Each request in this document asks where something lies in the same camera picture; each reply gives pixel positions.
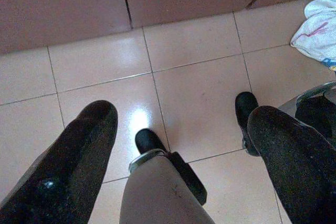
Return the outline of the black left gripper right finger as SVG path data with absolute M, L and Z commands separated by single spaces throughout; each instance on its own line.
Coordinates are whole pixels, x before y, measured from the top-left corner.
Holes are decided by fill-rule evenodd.
M 292 223 L 335 223 L 335 148 L 272 106 L 252 111 L 249 137 Z

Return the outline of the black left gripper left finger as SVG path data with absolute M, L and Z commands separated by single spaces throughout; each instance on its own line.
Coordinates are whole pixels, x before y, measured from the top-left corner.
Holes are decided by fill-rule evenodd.
M 1 223 L 87 223 L 117 128 L 112 103 L 88 104 L 1 202 Z

